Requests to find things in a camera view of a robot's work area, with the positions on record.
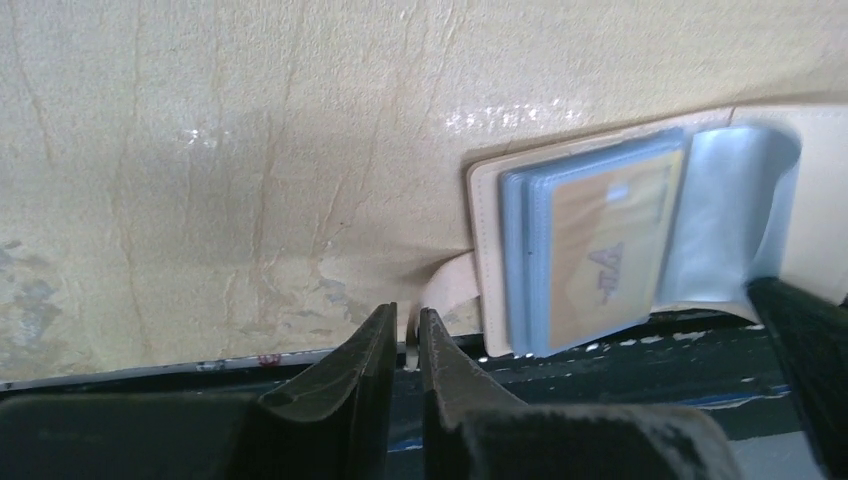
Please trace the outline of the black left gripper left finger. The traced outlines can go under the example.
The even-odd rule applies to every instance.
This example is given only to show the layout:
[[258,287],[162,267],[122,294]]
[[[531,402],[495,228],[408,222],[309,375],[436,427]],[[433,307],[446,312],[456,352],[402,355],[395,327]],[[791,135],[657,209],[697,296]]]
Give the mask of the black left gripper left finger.
[[1,405],[5,479],[378,479],[395,304],[264,394],[19,396]]

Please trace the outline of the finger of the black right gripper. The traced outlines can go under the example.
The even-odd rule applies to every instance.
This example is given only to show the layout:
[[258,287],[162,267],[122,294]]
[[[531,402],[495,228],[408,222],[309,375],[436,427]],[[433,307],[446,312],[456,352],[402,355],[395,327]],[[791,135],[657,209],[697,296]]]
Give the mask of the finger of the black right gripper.
[[847,309],[778,278],[747,284],[813,456],[828,479],[847,477]]

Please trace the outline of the gold VIP card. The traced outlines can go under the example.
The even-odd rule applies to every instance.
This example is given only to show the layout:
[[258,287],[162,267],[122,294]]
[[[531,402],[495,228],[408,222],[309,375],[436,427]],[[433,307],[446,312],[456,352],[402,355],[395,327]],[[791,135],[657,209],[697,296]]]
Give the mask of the gold VIP card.
[[554,189],[548,331],[539,353],[614,333],[650,313],[684,158],[681,149],[655,153]]

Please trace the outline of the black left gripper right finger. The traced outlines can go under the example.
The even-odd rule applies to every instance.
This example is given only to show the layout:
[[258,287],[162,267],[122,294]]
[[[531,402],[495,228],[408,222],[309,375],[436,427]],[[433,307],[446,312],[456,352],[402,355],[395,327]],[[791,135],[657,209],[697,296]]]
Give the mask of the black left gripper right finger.
[[427,479],[739,479],[709,416],[677,405],[529,405],[419,317]]

